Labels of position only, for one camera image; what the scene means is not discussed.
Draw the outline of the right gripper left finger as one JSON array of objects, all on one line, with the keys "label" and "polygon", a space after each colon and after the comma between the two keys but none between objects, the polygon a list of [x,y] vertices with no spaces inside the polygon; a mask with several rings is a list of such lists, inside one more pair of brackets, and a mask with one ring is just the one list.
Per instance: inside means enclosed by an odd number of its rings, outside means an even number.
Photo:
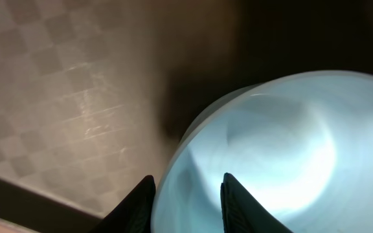
[{"label": "right gripper left finger", "polygon": [[155,193],[153,176],[145,176],[89,233],[151,233]]}]

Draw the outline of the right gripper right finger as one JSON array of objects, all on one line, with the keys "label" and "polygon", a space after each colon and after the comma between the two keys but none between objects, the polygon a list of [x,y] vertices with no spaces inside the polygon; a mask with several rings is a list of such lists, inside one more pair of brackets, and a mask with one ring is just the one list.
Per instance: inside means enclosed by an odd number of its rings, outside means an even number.
[{"label": "right gripper right finger", "polygon": [[224,233],[292,233],[230,173],[220,190]]}]

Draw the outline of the light blue bowl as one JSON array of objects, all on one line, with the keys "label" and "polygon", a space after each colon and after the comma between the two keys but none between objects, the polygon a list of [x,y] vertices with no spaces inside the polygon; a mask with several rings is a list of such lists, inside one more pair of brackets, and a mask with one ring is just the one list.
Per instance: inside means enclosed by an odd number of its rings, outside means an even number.
[{"label": "light blue bowl", "polygon": [[220,188],[263,232],[373,232],[373,75],[294,74],[231,92],[191,123],[153,232],[223,232]]}]

